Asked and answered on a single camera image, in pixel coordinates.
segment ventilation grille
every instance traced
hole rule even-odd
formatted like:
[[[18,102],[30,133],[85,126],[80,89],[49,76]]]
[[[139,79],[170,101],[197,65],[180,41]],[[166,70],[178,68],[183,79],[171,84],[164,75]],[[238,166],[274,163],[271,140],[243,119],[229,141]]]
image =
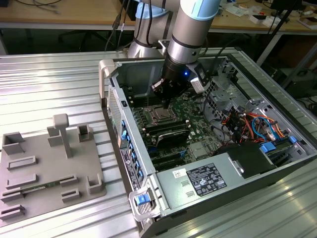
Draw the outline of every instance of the ventilation grille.
[[[218,86],[216,85],[216,83],[212,80],[210,87],[209,87],[208,90],[205,92],[205,97],[209,94],[209,92],[217,91],[218,88],[219,88],[219,87],[218,87]],[[212,112],[212,115],[213,115],[215,118],[219,118],[219,119],[221,119],[221,120],[226,119],[225,115],[224,115],[222,112],[218,111],[218,108],[217,108],[216,103],[212,100],[212,95],[209,95],[208,104],[211,106],[211,112]]]
[[[109,87],[109,107],[115,128],[118,132],[118,135],[121,135],[121,113],[113,93],[113,88],[111,86]]]
[[[139,212],[140,214],[144,214],[144,213],[147,213],[149,211],[152,210],[152,207],[151,207],[151,203],[146,203],[146,204],[143,204],[139,207]]]

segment robotic arm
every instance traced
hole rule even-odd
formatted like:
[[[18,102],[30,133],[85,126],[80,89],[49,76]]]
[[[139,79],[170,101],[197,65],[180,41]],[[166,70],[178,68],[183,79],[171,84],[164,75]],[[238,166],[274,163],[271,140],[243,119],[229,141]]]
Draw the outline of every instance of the robotic arm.
[[[209,80],[203,67],[197,63],[200,50],[210,29],[212,20],[219,9],[220,0],[153,0],[157,7],[168,6],[177,9],[178,15],[174,24],[168,53],[162,69],[161,79],[151,85],[164,108],[172,98],[180,96],[189,86],[191,71],[196,78],[191,80],[197,93],[204,92]]]

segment cable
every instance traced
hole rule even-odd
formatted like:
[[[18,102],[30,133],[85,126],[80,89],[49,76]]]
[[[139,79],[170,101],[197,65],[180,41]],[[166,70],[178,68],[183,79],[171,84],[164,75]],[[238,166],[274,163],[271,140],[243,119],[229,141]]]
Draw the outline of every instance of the cable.
[[[251,134],[251,139],[254,139],[254,134],[253,134],[253,131],[252,131],[252,129],[251,129],[251,126],[250,126],[250,124],[249,124],[247,118],[244,117],[244,119],[245,119],[245,121],[246,121],[246,125],[247,125],[247,127],[248,127],[248,129],[249,129],[249,132],[250,132],[250,134]]]
[[[314,100],[312,99],[312,97],[308,97],[308,99],[309,99],[310,101],[312,101],[313,103],[317,103],[316,101],[314,101]]]
[[[294,2],[294,5],[292,5],[292,7],[290,9],[287,10],[287,12],[284,14],[284,16],[282,17],[281,21],[278,23],[278,25],[276,26],[276,28],[274,29],[274,31],[272,32],[272,34],[270,34],[271,38],[268,41],[267,45],[264,47],[264,49],[266,47],[268,47],[268,45],[270,44],[270,42],[273,40],[274,36],[277,34],[277,32],[279,31],[279,29],[281,28],[281,26],[284,24],[284,22],[287,20],[288,16],[291,14],[292,10],[295,8],[296,4],[298,4],[298,2],[301,0],[296,0]],[[254,61],[257,62],[258,59],[260,58],[260,56],[262,55],[262,52],[258,51],[258,53],[256,54],[256,56],[254,57]]]
[[[268,7],[268,8],[271,8],[270,6],[268,6],[268,5],[264,4],[264,3],[265,3],[265,2],[263,2],[263,5],[264,5],[264,6],[266,6],[266,7]]]
[[[237,40],[238,40],[238,38],[235,38],[235,39],[229,41],[227,44],[224,45],[224,47],[221,48],[221,50],[220,50],[220,51],[218,52],[218,54],[215,56],[215,58],[213,59],[212,65],[211,65],[211,67],[210,67],[210,69],[211,69],[211,75],[213,75],[213,71],[214,71],[214,68],[215,68],[215,65],[216,65],[216,61],[217,61],[217,59],[219,58],[219,56],[221,55],[221,53],[224,51],[224,49],[225,49],[226,47],[228,47],[229,45],[231,45],[233,42],[235,42],[235,41],[237,41]],[[207,104],[207,101],[208,101],[208,98],[209,98],[210,94],[211,94],[211,90],[209,91],[209,93],[208,93],[208,95],[206,96],[206,99],[205,99],[205,101],[204,101],[204,109],[203,109],[203,115],[204,115],[204,116],[205,116],[206,104]]]
[[[220,128],[214,126],[214,125],[211,126],[211,129],[212,129],[212,130],[213,130],[213,129],[219,130],[219,131],[221,131],[222,133],[226,134],[227,136],[229,136],[229,137],[231,136],[230,133],[228,133],[228,132],[226,132],[225,130],[220,129]]]
[[[147,44],[148,46],[151,47],[151,44],[149,42],[149,35],[150,35],[150,29],[151,29],[151,26],[152,26],[152,20],[153,20],[153,15],[152,15],[152,3],[151,3],[151,0],[148,0],[149,1],[149,13],[150,13],[150,21],[149,21],[149,25],[148,25],[148,29],[147,29]]]
[[[271,123],[270,123],[266,118],[263,118],[263,117],[256,117],[256,118],[254,118],[253,121],[252,121],[252,129],[253,129],[253,131],[254,131],[255,134],[257,134],[258,136],[264,138],[264,136],[262,136],[261,134],[259,134],[259,133],[255,130],[254,122],[255,122],[256,119],[262,119],[263,121],[265,121],[265,122],[268,124],[268,126],[269,126],[269,128],[270,128],[272,134],[273,134],[274,137],[275,137],[275,139],[280,139],[280,136],[278,135],[278,133],[273,130],[273,127],[272,127]]]
[[[41,4],[30,4],[30,3],[26,3],[26,2],[22,2],[20,0],[16,0],[17,2],[19,3],[22,3],[24,5],[28,5],[28,6],[47,6],[47,5],[51,5],[51,4],[54,4],[54,3],[58,3],[62,0],[57,0],[57,1],[53,1],[53,2],[50,2],[50,3],[41,3]]]
[[[206,48],[205,48],[205,51],[204,52],[202,52],[200,55],[199,55],[199,57],[202,57],[202,56],[204,56],[206,53],[207,53],[207,51],[208,51],[208,37],[206,36],[206,39],[205,39],[205,43],[206,43]]]
[[[123,23],[122,23],[121,32],[120,32],[120,35],[119,35],[119,40],[118,40],[117,48],[118,48],[119,45],[120,45],[121,36],[122,36],[122,32],[123,32],[125,20],[126,20],[126,18],[127,18],[127,14],[128,14],[128,9],[129,9],[129,6],[130,6],[130,2],[131,2],[131,0],[128,1],[127,8],[125,9],[125,14],[124,14],[124,18],[123,18]]]
[[[134,39],[138,39],[139,34],[140,34],[140,29],[141,29],[141,23],[142,23],[144,8],[145,8],[145,3],[143,4],[142,11],[141,11],[141,18],[140,18],[140,22],[139,22],[139,27],[138,27],[137,36],[136,36]],[[124,46],[122,46],[122,47],[120,47],[120,48],[117,48],[116,52],[121,51],[121,50],[123,50],[124,48],[130,46],[130,45],[134,42],[134,39],[133,39],[131,42],[129,42],[128,44],[126,44],[126,45],[124,45]]]
[[[107,40],[106,47],[105,47],[105,51],[107,51],[108,44],[109,44],[110,39],[112,38],[112,36],[113,36],[113,34],[114,34],[114,31],[115,31],[115,30],[113,29],[112,32],[111,32],[111,34],[110,34],[110,36],[109,36],[109,38],[108,38],[108,40]]]
[[[140,18],[139,27],[138,27],[138,33],[137,33],[137,36],[135,37],[135,39],[137,39],[139,37],[141,23],[142,23],[142,19],[143,19],[144,8],[145,8],[145,3],[143,4],[143,7],[142,7],[141,18]]]
[[[35,5],[36,7],[40,8],[40,9],[42,9],[42,10],[51,11],[51,12],[53,12],[53,13],[55,13],[55,14],[60,14],[60,12],[57,11],[57,10],[47,9],[47,8],[45,8],[45,7],[42,7],[42,6],[41,6],[41,5],[42,5],[41,2],[38,2],[38,1],[36,1],[36,0],[33,0],[33,3],[34,3],[34,5]]]
[[[254,122],[255,122],[256,119],[257,118],[254,118],[253,121],[252,121],[252,129],[253,129],[255,134],[257,134],[259,137],[262,137],[264,139],[264,142],[266,142],[266,138],[263,135],[261,135],[260,133],[258,133],[257,130],[255,130],[255,128],[254,128]]]
[[[272,25],[271,25],[271,27],[269,28],[268,33],[267,33],[267,34],[269,34],[269,33],[270,33],[270,31],[271,31],[271,29],[272,29],[272,27],[273,27],[273,25],[274,25],[274,22],[275,22],[275,20],[276,20],[276,16],[277,16],[277,13],[276,13],[276,14],[275,14],[275,16],[274,16],[274,20],[273,20]]]
[[[300,101],[300,99],[296,99],[296,101],[298,101],[298,102],[302,103],[302,104],[304,105],[304,107],[305,107],[307,110],[309,110],[309,108],[306,106],[306,103],[305,103],[305,102]]]
[[[224,140],[226,138],[225,134],[224,134],[224,125],[221,127],[221,130],[222,130],[222,136],[223,136],[223,139],[222,139],[222,142],[224,143]]]
[[[109,38],[108,38],[108,40],[107,40],[107,43],[106,43],[106,46],[105,46],[105,51],[107,51],[108,44],[109,44],[109,42],[110,42],[110,40],[111,40],[111,38],[112,38],[114,32],[118,29],[118,27],[119,27],[119,25],[120,25],[121,15],[122,15],[123,6],[124,6],[124,4],[125,4],[125,1],[126,1],[126,0],[123,0],[122,5],[121,5],[121,8],[120,8],[120,11],[119,11],[119,14],[118,14],[118,16],[115,18],[115,20],[114,20],[114,22],[113,22],[113,24],[112,24],[112,32],[111,32],[111,34],[110,34],[110,36],[109,36]]]
[[[273,120],[272,118],[269,118],[269,117],[267,117],[267,116],[265,116],[265,115],[258,115],[258,114],[255,114],[255,113],[247,113],[247,115],[249,115],[249,116],[251,116],[251,117],[253,117],[253,118],[262,117],[262,118],[265,118],[265,119],[270,120],[270,121],[275,121],[275,120]],[[281,138],[284,138],[285,136],[284,136],[284,134],[281,132],[281,130],[279,129],[278,125],[275,124],[274,126],[276,127],[277,134],[278,134]]]
[[[243,135],[244,134],[244,131],[246,130],[246,128],[247,128],[247,124],[244,126],[244,128],[243,128],[243,131],[242,131],[242,134],[241,135]]]
[[[215,119],[212,119],[212,120],[208,121],[208,123],[211,123],[212,121],[221,121],[221,119],[215,118]]]

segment desk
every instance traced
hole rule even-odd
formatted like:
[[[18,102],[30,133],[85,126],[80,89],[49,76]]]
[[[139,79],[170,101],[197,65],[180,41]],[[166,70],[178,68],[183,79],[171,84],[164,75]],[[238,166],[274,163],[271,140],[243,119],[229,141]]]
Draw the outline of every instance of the desk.
[[[272,11],[255,0],[250,0],[245,4],[248,6],[260,5],[267,15],[270,15]],[[11,0],[7,8],[0,8],[0,28],[111,30],[112,23],[120,9],[120,2],[119,0],[63,0],[56,3],[56,6],[60,14]],[[298,17],[290,17],[290,22],[281,27],[259,58],[258,64],[261,65],[264,62],[284,34],[317,35],[317,31],[306,28],[297,22],[297,19]],[[134,30],[134,23],[127,17],[125,30]],[[247,16],[238,17],[227,11],[223,12],[223,16],[215,17],[210,29],[210,32],[216,33],[266,34],[267,31],[268,27],[254,24]]]

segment blue latch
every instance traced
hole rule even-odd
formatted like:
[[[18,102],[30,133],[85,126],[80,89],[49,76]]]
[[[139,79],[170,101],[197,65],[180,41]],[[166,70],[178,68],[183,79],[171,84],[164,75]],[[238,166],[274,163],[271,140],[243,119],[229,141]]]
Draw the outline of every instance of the blue latch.
[[[143,204],[150,202],[151,200],[150,200],[150,196],[148,194],[143,194],[143,195],[137,196],[135,198],[135,201],[137,202],[137,206],[140,206],[140,205],[143,205]]]
[[[139,171],[139,176],[140,176],[141,178],[143,178],[142,170]]]
[[[297,139],[292,135],[289,137],[290,142],[292,142],[292,144],[295,144],[297,142]]]
[[[267,143],[262,144],[262,146],[260,147],[260,149],[261,149],[264,153],[267,153],[267,152],[269,152],[269,151],[271,151],[271,150],[275,150],[276,147],[275,147],[275,145],[273,145],[272,142],[267,142]]]
[[[127,131],[124,130],[123,133],[122,133],[122,135],[121,135],[121,139],[122,139],[122,140],[125,140],[126,138],[127,138]]]
[[[137,156],[135,154],[135,152],[132,153],[132,161],[135,162],[135,160],[137,159]]]

